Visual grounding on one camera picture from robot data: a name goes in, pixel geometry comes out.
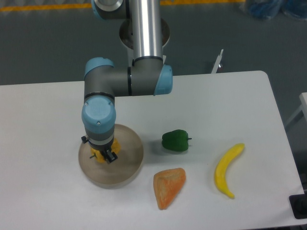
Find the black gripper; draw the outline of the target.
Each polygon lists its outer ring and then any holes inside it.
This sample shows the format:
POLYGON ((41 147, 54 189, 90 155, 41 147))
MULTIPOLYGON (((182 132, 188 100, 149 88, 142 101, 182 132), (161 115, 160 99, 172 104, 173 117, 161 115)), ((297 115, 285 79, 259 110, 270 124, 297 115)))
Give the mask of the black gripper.
POLYGON ((88 136, 82 136, 81 140, 83 144, 89 143, 89 145, 95 149, 103 152, 103 157, 107 163, 112 163, 118 159, 116 153, 112 152, 112 144, 114 142, 114 135, 104 140, 94 140, 88 136))

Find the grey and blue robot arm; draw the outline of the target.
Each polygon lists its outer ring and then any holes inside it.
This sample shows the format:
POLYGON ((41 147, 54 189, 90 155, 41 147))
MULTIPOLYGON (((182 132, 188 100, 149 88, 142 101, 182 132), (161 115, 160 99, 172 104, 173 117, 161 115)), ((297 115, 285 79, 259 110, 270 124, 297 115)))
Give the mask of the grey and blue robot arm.
POLYGON ((110 59, 95 57, 85 66, 82 122, 83 143, 108 163, 117 159, 114 141, 115 98, 169 94, 173 73, 163 62, 160 2, 157 0, 94 0, 92 9, 102 19, 130 19, 133 64, 117 69, 110 59))

